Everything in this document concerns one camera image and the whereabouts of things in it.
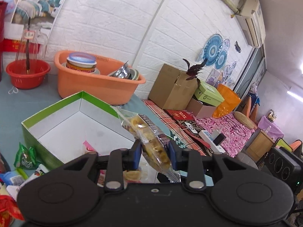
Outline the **clear bag of yellow snacks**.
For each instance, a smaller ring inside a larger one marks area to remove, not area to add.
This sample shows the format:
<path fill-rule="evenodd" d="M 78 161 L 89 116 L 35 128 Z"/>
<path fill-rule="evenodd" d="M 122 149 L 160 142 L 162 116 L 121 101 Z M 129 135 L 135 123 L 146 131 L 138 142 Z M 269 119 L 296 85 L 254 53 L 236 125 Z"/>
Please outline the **clear bag of yellow snacks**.
<path fill-rule="evenodd" d="M 117 107 L 113 109 L 117 112 L 122 127 L 140 140 L 148 164 L 165 175 L 170 182 L 181 182 L 180 175 L 174 171 L 167 154 L 170 139 L 145 114 Z"/>

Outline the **small brown cardboard box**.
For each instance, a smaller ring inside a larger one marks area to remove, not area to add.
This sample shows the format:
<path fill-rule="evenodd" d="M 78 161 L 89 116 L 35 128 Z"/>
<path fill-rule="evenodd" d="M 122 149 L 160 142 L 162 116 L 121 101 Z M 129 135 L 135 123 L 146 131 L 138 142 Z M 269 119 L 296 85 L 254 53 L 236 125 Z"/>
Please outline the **small brown cardboard box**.
<path fill-rule="evenodd" d="M 192 98 L 186 107 L 187 112 L 190 112 L 196 118 L 211 118 L 216 110 L 215 106 L 208 106 L 203 102 Z"/>

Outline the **green white cardboard box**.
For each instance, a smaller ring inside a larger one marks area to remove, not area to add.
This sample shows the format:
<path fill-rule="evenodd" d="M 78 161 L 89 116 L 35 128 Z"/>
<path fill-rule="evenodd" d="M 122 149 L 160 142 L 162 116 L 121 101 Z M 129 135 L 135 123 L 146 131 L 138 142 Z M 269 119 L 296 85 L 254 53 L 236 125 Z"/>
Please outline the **green white cardboard box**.
<path fill-rule="evenodd" d="M 108 103 L 82 91 L 37 112 L 22 122 L 27 147 L 53 170 L 83 154 L 90 145 L 100 155 L 130 149 L 135 138 Z"/>

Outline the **round woven cushion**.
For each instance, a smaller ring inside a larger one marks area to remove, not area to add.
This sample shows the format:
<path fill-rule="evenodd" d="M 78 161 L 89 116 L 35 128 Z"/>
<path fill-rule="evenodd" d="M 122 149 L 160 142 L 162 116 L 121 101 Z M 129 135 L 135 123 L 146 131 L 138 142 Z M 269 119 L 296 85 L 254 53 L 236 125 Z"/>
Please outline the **round woven cushion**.
<path fill-rule="evenodd" d="M 245 127 L 247 127 L 250 130 L 256 130 L 256 124 L 254 124 L 254 122 L 252 122 L 249 117 L 245 116 L 243 113 L 235 111 L 233 113 L 233 116 L 235 117 L 235 119 L 240 122 L 242 125 L 244 125 Z"/>

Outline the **green shoe box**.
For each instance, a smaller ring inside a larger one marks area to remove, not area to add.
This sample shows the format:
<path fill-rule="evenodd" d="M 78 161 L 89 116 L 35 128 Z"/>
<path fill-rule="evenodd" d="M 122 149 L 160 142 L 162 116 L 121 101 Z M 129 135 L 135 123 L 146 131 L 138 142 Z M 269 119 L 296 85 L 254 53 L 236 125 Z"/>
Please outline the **green shoe box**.
<path fill-rule="evenodd" d="M 215 107 L 218 107 L 222 102 L 224 102 L 224 98 L 219 91 L 212 85 L 205 82 L 200 83 L 199 87 L 194 93 L 194 96 L 197 98 L 197 100 Z"/>

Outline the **large brown cardboard box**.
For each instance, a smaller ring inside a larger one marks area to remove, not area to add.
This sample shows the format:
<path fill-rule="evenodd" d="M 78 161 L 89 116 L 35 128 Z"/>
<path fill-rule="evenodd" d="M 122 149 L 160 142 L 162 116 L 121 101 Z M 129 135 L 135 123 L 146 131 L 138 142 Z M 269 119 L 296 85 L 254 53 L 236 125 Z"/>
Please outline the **large brown cardboard box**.
<path fill-rule="evenodd" d="M 184 110 L 197 90 L 197 79 L 185 71 L 164 64 L 148 95 L 163 110 Z"/>

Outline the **orange plastic bag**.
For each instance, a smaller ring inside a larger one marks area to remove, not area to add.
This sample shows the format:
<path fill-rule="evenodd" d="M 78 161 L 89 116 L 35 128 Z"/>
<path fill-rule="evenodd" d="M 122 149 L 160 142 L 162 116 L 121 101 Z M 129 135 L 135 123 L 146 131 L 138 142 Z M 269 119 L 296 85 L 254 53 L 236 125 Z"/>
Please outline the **orange plastic bag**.
<path fill-rule="evenodd" d="M 241 102 L 238 95 L 229 87 L 219 84 L 217 90 L 224 98 L 224 101 L 213 112 L 213 118 L 220 118 L 231 113 Z"/>

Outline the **orange plastic basin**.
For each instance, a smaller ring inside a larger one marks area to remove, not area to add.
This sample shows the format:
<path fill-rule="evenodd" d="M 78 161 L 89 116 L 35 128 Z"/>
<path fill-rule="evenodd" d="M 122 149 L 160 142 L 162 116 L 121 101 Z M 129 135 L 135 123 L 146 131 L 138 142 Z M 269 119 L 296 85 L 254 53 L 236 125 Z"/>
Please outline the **orange plastic basin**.
<path fill-rule="evenodd" d="M 141 74 L 137 80 L 109 76 L 120 68 L 123 62 L 100 55 L 95 56 L 100 74 L 69 69 L 64 64 L 71 53 L 72 51 L 62 50 L 54 56 L 54 65 L 58 70 L 58 93 L 62 98 L 85 91 L 108 104 L 124 105 L 130 101 L 138 85 L 146 83 Z"/>

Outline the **metal bowls in basin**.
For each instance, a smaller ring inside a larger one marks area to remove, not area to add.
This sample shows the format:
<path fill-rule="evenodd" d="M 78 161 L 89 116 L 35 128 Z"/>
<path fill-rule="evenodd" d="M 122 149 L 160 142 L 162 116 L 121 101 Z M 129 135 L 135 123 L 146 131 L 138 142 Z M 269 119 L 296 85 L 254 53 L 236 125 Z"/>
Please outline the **metal bowls in basin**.
<path fill-rule="evenodd" d="M 116 77 L 119 79 L 129 79 L 129 80 L 138 80 L 139 79 L 139 71 L 131 68 L 128 65 L 128 62 L 125 62 L 123 66 L 111 72 L 108 76 Z"/>

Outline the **dark red potted plant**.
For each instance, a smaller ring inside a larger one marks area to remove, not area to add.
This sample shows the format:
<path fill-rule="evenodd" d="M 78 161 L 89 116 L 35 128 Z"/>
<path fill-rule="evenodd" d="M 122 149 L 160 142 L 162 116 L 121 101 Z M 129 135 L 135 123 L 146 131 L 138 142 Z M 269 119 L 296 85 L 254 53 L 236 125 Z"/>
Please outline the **dark red potted plant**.
<path fill-rule="evenodd" d="M 197 75 L 199 73 L 201 73 L 201 70 L 203 69 L 203 67 L 206 65 L 206 63 L 208 62 L 208 59 L 206 58 L 202 63 L 200 64 L 195 64 L 195 65 L 190 65 L 190 62 L 183 58 L 183 60 L 186 62 L 187 64 L 187 72 L 186 74 L 188 75 L 188 78 L 186 80 L 192 80 L 197 78 Z"/>

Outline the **small green snack packet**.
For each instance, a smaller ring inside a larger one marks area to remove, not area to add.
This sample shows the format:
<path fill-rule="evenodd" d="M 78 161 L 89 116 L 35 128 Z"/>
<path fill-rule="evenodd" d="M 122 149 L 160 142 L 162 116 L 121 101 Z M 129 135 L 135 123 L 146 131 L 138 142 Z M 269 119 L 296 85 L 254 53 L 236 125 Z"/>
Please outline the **small green snack packet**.
<path fill-rule="evenodd" d="M 16 168 L 35 170 L 40 162 L 34 147 L 27 148 L 22 143 L 19 143 L 19 149 L 15 156 L 14 166 Z"/>

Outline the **stacked bowls with blue lid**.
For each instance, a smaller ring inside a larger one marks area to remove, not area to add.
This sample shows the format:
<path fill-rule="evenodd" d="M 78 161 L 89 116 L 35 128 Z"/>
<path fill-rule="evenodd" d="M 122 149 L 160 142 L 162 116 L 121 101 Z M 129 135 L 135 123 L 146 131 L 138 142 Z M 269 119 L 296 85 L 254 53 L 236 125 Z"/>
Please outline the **stacked bowls with blue lid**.
<path fill-rule="evenodd" d="M 100 74 L 100 71 L 97 69 L 96 57 L 88 53 L 72 52 L 62 65 L 79 72 Z"/>

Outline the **red plastic basket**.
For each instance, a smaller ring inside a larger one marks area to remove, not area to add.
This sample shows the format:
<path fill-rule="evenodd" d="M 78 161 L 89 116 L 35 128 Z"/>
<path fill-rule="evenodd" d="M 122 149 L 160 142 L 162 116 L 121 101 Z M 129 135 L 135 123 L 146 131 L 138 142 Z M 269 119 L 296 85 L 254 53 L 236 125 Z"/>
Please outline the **red plastic basket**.
<path fill-rule="evenodd" d="M 42 60 L 30 60 L 30 68 L 26 68 L 26 60 L 12 61 L 6 67 L 14 87 L 22 90 L 34 89 L 40 86 L 49 73 L 49 63 Z"/>

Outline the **clear glass pitcher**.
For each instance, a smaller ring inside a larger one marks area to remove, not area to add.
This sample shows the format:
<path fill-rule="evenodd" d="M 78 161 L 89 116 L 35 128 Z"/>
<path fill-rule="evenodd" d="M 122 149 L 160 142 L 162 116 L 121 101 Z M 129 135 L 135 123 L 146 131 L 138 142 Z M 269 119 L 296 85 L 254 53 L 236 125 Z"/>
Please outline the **clear glass pitcher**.
<path fill-rule="evenodd" d="M 16 53 L 16 60 L 44 59 L 48 44 L 48 36 L 40 25 L 26 25 Z"/>

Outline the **white air conditioner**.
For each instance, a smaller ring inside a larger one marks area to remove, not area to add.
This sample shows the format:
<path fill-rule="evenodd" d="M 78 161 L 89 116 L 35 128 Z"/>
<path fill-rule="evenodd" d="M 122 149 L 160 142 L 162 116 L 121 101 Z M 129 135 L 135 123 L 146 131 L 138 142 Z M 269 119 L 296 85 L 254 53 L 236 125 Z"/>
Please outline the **white air conditioner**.
<path fill-rule="evenodd" d="M 260 48 L 266 38 L 265 23 L 263 20 L 259 0 L 240 0 L 235 13 L 248 44 Z"/>

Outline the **bedding poster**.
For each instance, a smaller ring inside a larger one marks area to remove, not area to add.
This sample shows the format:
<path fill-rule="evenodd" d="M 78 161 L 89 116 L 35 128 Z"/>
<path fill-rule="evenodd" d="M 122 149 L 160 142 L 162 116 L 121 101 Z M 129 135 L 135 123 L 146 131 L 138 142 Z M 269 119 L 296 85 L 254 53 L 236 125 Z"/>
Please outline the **bedding poster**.
<path fill-rule="evenodd" d="M 5 22 L 24 25 L 30 20 L 48 32 L 65 0 L 1 0 L 7 3 Z"/>

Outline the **blue round wall decoration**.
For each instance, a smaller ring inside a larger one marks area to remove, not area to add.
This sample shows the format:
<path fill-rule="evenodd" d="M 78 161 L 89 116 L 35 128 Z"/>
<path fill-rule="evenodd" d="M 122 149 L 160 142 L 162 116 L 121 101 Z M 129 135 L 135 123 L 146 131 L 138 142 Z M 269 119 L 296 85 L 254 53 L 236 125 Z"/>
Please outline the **blue round wall decoration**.
<path fill-rule="evenodd" d="M 219 53 L 222 49 L 223 38 L 220 34 L 212 35 L 206 42 L 203 49 L 202 59 L 207 59 L 205 66 L 211 66 L 217 60 Z"/>

